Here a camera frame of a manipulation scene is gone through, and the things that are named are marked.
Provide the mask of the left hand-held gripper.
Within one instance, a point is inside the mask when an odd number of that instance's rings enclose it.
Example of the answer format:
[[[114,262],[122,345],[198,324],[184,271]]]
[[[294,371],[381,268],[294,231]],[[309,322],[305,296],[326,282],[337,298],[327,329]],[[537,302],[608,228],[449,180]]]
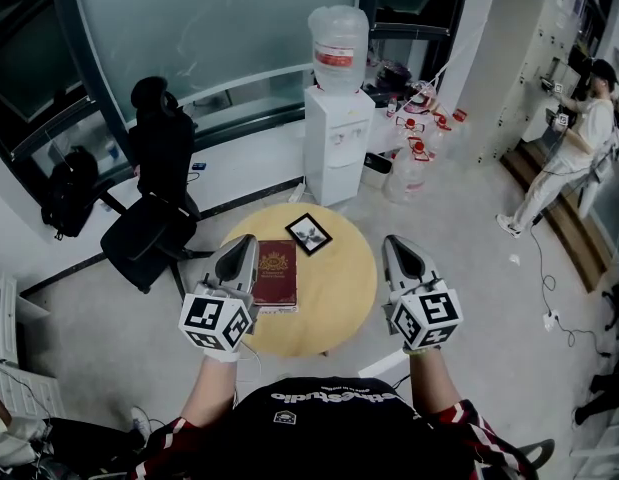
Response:
[[[253,297],[247,293],[256,282],[258,260],[259,242],[254,235],[235,238],[208,258],[206,284],[235,290],[203,289],[185,295],[178,328],[194,346],[213,353],[238,350],[255,322]]]

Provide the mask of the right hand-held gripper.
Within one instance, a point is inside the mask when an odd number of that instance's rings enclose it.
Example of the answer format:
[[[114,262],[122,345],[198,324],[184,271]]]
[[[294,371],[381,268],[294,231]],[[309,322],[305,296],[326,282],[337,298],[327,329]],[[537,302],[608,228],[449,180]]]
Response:
[[[434,281],[438,269],[433,258],[413,241],[388,235],[382,255],[385,278],[394,291],[382,306],[389,334],[403,339],[405,351],[441,346],[463,322],[456,291],[443,280]]]

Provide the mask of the burgundy gold crest book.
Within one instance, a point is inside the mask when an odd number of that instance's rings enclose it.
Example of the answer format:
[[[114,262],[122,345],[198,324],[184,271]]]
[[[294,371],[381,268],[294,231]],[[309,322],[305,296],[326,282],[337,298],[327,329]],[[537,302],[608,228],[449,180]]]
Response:
[[[297,304],[296,244],[293,240],[259,242],[254,303],[267,307]]]

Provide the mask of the person's left forearm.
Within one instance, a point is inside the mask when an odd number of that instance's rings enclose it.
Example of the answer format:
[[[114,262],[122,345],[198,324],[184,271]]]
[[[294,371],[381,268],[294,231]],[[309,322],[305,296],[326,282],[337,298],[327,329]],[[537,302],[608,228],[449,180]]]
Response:
[[[233,406],[238,361],[233,364],[205,361],[180,416],[198,428],[208,426]]]

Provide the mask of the person's right forearm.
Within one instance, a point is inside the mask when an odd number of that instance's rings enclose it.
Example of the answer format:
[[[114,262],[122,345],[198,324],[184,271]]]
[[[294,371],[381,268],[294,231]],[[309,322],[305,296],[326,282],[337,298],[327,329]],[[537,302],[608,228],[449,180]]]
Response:
[[[414,409],[422,416],[445,424],[458,423],[464,413],[462,398],[449,375],[441,350],[429,348],[410,354],[409,367]]]

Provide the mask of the round wooden table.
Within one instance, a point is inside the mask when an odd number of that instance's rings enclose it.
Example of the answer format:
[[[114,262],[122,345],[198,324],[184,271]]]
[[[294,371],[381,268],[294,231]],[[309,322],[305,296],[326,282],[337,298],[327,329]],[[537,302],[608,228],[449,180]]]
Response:
[[[267,206],[235,225],[224,241],[243,234],[287,239],[286,227],[306,214],[332,240],[310,256],[297,253],[298,311],[257,319],[246,344],[258,353],[291,358],[329,352],[355,335],[375,305],[378,270],[372,249],[353,223],[328,208],[310,203]]]

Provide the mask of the black office chair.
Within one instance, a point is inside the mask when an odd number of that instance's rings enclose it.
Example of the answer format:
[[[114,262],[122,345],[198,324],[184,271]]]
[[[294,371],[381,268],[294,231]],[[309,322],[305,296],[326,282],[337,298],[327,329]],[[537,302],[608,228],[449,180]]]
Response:
[[[131,103],[136,125],[128,140],[140,199],[119,212],[100,245],[109,262],[140,292],[149,293],[169,269],[184,295],[178,264],[210,255],[186,247],[202,219],[187,190],[195,124],[160,76],[138,81]]]

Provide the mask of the white paper sheet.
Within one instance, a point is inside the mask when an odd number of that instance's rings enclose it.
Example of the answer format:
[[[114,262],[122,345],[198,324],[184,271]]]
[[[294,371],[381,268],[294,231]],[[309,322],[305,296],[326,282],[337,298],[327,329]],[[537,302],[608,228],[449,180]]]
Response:
[[[401,364],[405,360],[408,359],[408,356],[401,350],[397,350],[378,361],[372,363],[369,366],[364,367],[363,369],[358,371],[358,376],[360,378],[375,378],[384,374],[386,371],[395,368],[397,365]]]

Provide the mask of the white bin black lid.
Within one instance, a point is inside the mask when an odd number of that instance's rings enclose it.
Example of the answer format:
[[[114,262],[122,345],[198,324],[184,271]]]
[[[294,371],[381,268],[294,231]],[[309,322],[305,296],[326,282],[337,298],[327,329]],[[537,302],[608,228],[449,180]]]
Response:
[[[364,159],[361,182],[380,190],[391,172],[391,168],[392,161],[388,158],[374,153],[367,153]]]

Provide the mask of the white water dispenser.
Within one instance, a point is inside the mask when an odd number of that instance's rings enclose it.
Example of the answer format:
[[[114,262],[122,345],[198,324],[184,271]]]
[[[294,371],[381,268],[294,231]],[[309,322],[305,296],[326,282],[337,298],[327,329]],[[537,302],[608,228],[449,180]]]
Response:
[[[328,207],[357,195],[375,103],[362,91],[333,95],[317,86],[304,98],[305,181],[317,203]]]

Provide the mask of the wooden step platform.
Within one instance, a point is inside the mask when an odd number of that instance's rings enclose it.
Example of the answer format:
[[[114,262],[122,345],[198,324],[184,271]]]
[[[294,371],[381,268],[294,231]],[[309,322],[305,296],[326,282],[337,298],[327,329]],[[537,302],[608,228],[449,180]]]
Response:
[[[500,163],[527,190],[545,160],[542,146],[520,140],[500,158]],[[592,293],[611,265],[611,247],[604,240],[603,228],[595,223],[592,215],[579,217],[579,192],[579,189],[565,187],[543,214],[571,259],[586,292]]]

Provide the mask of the person's black red jersey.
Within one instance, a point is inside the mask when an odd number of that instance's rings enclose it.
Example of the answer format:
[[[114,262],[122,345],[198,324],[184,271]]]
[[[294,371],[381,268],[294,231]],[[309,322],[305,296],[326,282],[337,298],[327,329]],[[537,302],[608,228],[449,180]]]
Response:
[[[473,404],[413,409],[378,379],[292,377],[156,431],[128,480],[539,480]]]

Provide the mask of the black backpack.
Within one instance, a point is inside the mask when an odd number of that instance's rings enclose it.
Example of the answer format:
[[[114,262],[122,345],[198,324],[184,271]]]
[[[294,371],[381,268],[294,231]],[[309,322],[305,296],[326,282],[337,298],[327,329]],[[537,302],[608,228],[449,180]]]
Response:
[[[95,157],[77,146],[53,168],[41,217],[45,225],[56,230],[54,238],[78,237],[98,199],[114,186],[111,179],[99,180]]]

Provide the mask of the grey chair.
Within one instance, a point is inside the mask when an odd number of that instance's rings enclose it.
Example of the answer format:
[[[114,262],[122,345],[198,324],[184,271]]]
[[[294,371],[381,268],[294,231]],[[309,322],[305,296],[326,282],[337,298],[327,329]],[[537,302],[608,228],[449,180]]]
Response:
[[[538,472],[552,458],[555,451],[555,441],[545,439],[522,446],[519,450],[530,462],[533,470]]]

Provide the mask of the white drawer cabinet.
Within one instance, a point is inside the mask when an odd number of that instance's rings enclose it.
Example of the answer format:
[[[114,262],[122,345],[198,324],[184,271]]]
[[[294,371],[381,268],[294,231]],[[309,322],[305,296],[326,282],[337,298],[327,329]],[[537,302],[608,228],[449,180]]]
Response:
[[[58,381],[27,366],[26,333],[48,315],[20,296],[14,278],[0,277],[0,401],[14,417],[65,416]]]

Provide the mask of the large clear water bottle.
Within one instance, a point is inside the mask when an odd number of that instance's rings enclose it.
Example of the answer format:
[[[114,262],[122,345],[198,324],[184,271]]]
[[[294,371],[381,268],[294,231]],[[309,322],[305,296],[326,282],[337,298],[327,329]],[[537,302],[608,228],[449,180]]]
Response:
[[[364,81],[369,23],[359,8],[319,7],[308,17],[317,85],[327,93],[349,95]]]

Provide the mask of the white locker cabinet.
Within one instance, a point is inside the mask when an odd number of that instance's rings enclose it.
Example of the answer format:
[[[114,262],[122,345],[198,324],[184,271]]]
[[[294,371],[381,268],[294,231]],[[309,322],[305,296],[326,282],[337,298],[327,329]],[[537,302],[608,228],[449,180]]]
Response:
[[[566,61],[581,0],[465,0],[438,92],[467,117],[447,155],[465,169],[495,163],[540,111],[540,78]]]

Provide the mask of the frosted glass whiteboard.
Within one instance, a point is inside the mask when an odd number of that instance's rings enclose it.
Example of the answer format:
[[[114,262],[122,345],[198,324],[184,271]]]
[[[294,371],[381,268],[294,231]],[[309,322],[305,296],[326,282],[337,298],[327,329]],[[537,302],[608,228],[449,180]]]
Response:
[[[131,92],[167,80],[183,104],[311,69],[309,15],[355,0],[77,0],[114,115],[135,122]]]

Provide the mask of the white metal rack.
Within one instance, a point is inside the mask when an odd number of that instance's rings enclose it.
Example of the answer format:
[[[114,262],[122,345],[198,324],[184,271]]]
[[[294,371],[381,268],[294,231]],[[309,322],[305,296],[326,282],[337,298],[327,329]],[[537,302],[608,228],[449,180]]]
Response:
[[[572,450],[580,464],[573,480],[613,480],[619,477],[619,409],[595,445]]]

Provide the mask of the black picture frame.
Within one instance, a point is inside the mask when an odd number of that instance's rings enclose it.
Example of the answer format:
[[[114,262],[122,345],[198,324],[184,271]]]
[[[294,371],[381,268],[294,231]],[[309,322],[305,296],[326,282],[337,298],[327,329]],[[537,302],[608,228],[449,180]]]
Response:
[[[309,213],[289,223],[285,230],[307,256],[312,256],[333,240]]]

